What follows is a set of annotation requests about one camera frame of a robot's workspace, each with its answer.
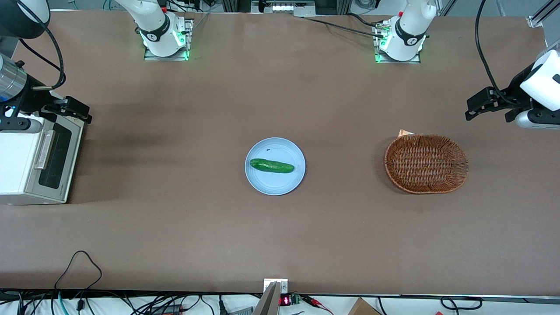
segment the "brown table surface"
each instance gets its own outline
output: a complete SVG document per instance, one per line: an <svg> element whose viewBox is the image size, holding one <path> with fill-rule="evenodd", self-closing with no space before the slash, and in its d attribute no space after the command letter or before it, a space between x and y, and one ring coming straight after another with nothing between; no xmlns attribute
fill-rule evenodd
<svg viewBox="0 0 560 315"><path fill-rule="evenodd" d="M420 65L376 64L368 36L255 14L210 15L188 62L145 62L134 27L126 12L53 13L59 92L94 120L69 204L0 207L0 287L51 288L84 249L103 269L98 289L259 291L286 277L309 293L560 295L560 133L504 112L465 121L466 99L489 85L473 18L436 18ZM523 18L480 28L501 87L544 48ZM56 61L46 35L29 44ZM21 47L18 59L56 80ZM382 159L401 128L457 141L464 186L395 188ZM307 162L282 197L257 192L243 167L273 136ZM80 257L61 286L95 275Z"/></svg>

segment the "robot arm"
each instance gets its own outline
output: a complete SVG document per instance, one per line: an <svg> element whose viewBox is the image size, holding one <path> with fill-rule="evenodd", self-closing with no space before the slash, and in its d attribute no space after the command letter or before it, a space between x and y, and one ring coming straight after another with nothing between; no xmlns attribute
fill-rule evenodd
<svg viewBox="0 0 560 315"><path fill-rule="evenodd" d="M164 13L156 0L116 1L132 15L144 45L155 56L169 57L186 45L185 18Z"/></svg>
<svg viewBox="0 0 560 315"><path fill-rule="evenodd" d="M560 129L560 40L517 74L501 93L514 105L486 87L467 100L469 121L479 114L511 109L506 122L522 128Z"/></svg>
<svg viewBox="0 0 560 315"><path fill-rule="evenodd" d="M29 13L41 20L43 25ZM0 0L0 36L37 38L50 20L46 0ZM91 122L89 107L66 96L60 97L52 88L23 69L24 62L14 62L0 54L0 132L37 133L41 125L30 115L43 117L51 122L57 116L70 116L86 123Z"/></svg>
<svg viewBox="0 0 560 315"><path fill-rule="evenodd" d="M389 21L390 30L379 49L397 61L408 61L422 49L426 30L436 16L433 0L407 0L402 15Z"/></svg>

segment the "wicker basket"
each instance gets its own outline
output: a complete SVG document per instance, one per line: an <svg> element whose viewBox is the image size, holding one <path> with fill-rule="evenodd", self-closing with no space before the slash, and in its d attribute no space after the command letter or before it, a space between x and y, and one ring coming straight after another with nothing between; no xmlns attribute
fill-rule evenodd
<svg viewBox="0 0 560 315"><path fill-rule="evenodd" d="M385 169L406 192L447 193L465 183L468 162L461 147L447 137L406 135L387 148Z"/></svg>

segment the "electrical connector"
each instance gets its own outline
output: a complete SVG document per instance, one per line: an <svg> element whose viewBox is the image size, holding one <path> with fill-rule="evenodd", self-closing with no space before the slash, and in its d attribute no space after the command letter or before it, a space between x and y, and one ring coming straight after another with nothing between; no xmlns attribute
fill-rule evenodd
<svg viewBox="0 0 560 315"><path fill-rule="evenodd" d="M76 310L77 310L78 312L81 311L81 310L83 310L83 300L82 300L82 299L80 299L80 300L78 301L78 303L76 304Z"/></svg>
<svg viewBox="0 0 560 315"><path fill-rule="evenodd" d="M228 315L226 306L223 305L222 296L220 295L220 301L218 302L220 305L220 315Z"/></svg>

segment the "plate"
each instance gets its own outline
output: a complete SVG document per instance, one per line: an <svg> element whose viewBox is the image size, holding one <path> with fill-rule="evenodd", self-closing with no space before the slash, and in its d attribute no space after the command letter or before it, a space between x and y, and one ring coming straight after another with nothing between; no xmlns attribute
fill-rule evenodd
<svg viewBox="0 0 560 315"><path fill-rule="evenodd" d="M249 164L252 159L266 159L292 164L291 173L280 174L263 172ZM271 196L280 196L293 191L305 175L305 158L295 143L284 138L261 140L251 148L245 159L245 175L249 183L259 192Z"/></svg>

